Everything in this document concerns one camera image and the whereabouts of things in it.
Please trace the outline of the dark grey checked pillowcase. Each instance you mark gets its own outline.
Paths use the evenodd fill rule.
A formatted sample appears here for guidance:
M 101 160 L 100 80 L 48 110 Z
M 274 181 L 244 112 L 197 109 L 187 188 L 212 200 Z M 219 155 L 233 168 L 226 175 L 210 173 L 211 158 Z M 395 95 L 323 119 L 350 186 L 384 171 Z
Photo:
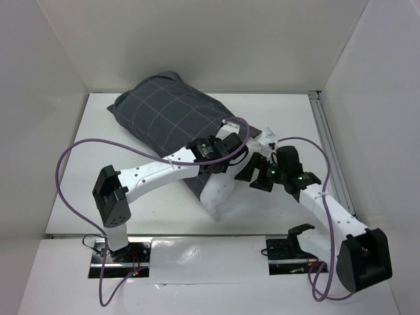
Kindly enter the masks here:
M 240 125 L 238 136 L 245 146 L 261 131 L 218 100 L 185 84 L 175 72 L 146 78 L 121 94 L 108 110 L 123 128 L 157 154 L 155 161 L 162 161 L 196 139 L 215 137 L 224 119 Z M 209 177 L 202 174 L 183 181 L 200 199 Z

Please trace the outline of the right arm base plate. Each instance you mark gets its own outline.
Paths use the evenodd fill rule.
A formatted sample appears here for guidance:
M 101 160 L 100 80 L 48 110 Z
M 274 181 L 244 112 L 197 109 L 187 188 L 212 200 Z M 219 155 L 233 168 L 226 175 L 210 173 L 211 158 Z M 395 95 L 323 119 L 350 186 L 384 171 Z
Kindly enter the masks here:
M 298 235 L 314 226 L 305 223 L 288 230 L 286 237 L 271 237 L 266 239 L 266 247 L 261 249 L 261 255 L 268 259 L 270 276 L 286 274 L 307 274 L 310 269 L 327 273 L 326 266 L 321 267 L 322 261 L 312 253 L 301 249 Z

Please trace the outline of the white pillow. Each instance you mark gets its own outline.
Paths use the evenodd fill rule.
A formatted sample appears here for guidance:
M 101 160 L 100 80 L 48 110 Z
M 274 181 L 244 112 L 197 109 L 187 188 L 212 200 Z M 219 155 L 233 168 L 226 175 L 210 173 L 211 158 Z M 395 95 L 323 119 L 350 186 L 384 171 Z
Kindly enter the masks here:
M 222 219 L 225 203 L 234 191 L 237 181 L 234 177 L 246 166 L 253 153 L 261 153 L 264 147 L 275 138 L 274 132 L 266 127 L 258 131 L 256 136 L 251 136 L 247 141 L 245 152 L 228 164 L 225 173 L 211 174 L 199 196 L 200 203 L 209 216 L 216 222 Z

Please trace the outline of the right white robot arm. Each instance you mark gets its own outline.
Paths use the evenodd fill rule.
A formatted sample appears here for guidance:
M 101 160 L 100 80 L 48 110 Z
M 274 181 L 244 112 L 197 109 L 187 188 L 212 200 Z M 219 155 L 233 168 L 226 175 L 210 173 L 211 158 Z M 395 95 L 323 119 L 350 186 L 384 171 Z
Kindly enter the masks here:
M 265 192 L 281 184 L 329 230 L 323 235 L 311 224 L 293 227 L 287 233 L 286 249 L 293 257 L 314 255 L 324 261 L 348 292 L 359 292 L 392 277 L 385 233 L 354 218 L 323 189 L 314 173 L 305 172 L 295 147 L 276 148 L 270 157 L 254 153 L 235 178 Z

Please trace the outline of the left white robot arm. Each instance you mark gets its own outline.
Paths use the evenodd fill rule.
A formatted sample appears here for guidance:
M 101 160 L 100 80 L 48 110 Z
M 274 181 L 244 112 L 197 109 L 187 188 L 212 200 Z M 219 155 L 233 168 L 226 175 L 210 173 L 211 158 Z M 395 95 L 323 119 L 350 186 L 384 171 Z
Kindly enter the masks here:
M 116 171 L 101 169 L 93 188 L 93 198 L 102 219 L 108 244 L 106 254 L 115 263 L 131 253 L 127 221 L 129 204 L 157 188 L 198 175 L 225 173 L 230 161 L 246 152 L 237 133 L 222 138 L 199 138 L 174 154 L 140 167 Z

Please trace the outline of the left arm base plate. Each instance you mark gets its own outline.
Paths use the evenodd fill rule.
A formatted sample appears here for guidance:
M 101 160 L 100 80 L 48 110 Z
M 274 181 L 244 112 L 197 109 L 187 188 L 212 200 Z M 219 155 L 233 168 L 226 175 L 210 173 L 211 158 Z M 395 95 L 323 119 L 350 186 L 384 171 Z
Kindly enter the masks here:
M 104 257 L 104 240 L 97 238 L 92 245 L 85 244 L 91 250 L 88 278 L 99 279 Z M 129 238 L 129 250 L 113 257 L 110 250 L 104 264 L 103 278 L 148 278 L 150 275 L 151 239 Z

